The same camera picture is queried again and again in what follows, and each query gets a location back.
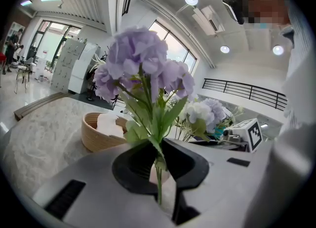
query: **marble tabletop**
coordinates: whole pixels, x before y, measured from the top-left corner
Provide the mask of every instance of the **marble tabletop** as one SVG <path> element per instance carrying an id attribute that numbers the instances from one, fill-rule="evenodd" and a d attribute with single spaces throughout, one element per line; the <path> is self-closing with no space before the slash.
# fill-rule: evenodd
<path id="1" fill-rule="evenodd" d="M 81 120 L 89 112 L 130 116 L 62 98 L 20 120 L 0 142 L 2 169 L 12 186 L 32 197 L 49 178 L 90 153 L 81 141 Z"/>

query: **air conditioner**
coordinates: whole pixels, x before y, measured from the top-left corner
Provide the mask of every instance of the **air conditioner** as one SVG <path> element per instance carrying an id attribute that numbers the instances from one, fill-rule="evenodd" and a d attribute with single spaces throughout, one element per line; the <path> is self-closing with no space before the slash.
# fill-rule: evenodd
<path id="1" fill-rule="evenodd" d="M 195 8 L 194 12 L 195 14 L 193 14 L 193 18 L 201 26 L 206 35 L 215 35 L 216 33 L 225 30 L 223 25 L 218 21 L 217 14 L 210 5 L 202 10 Z"/>

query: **brown wall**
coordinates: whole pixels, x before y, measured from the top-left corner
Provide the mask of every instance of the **brown wall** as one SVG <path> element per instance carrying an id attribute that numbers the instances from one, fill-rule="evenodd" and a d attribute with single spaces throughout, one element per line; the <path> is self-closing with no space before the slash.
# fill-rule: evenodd
<path id="1" fill-rule="evenodd" d="M 25 29 L 28 27 L 29 23 L 31 21 L 31 17 L 29 17 L 28 15 L 24 14 L 21 10 L 19 10 L 17 7 L 14 8 L 10 15 L 8 16 L 6 25 L 3 28 L 3 34 L 1 36 L 1 41 L 0 41 L 0 49 L 2 51 L 3 48 L 3 44 L 5 42 L 5 37 L 8 34 L 10 27 L 12 25 L 13 22 L 16 22 L 20 25 L 23 25 L 25 27 Z"/>

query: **wooden bench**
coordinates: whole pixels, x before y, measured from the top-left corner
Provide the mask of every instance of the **wooden bench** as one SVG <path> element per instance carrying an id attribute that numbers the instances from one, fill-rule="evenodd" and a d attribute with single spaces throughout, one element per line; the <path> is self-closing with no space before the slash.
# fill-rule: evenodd
<path id="1" fill-rule="evenodd" d="M 19 108 L 18 110 L 16 110 L 14 112 L 14 116 L 16 118 L 16 120 L 21 120 L 22 118 L 24 118 L 26 115 L 28 115 L 29 113 L 31 113 L 32 111 L 38 109 L 39 107 L 48 104 L 52 101 L 55 101 L 57 99 L 63 98 L 63 97 L 68 97 L 71 96 L 71 94 L 65 94 L 65 93 L 56 93 L 47 97 L 44 97 L 42 99 L 39 99 L 33 103 L 28 104 L 27 106 L 24 106 L 22 108 Z"/>

